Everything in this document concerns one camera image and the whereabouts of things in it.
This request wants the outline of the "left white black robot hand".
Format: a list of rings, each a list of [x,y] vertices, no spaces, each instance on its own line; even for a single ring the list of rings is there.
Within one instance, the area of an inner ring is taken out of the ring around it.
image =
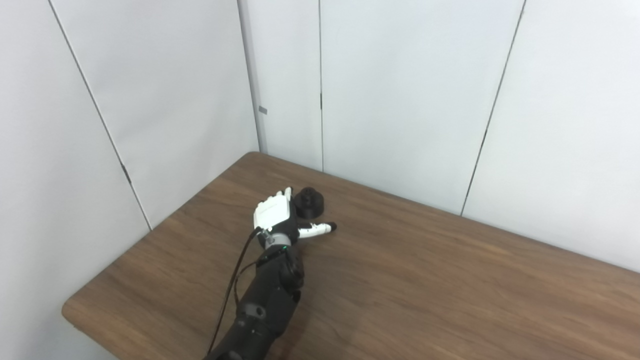
[[[293,202],[293,189],[286,187],[259,202],[253,214],[258,242],[267,250],[272,246],[294,246],[301,239],[329,234],[338,229],[334,222],[299,223]]]

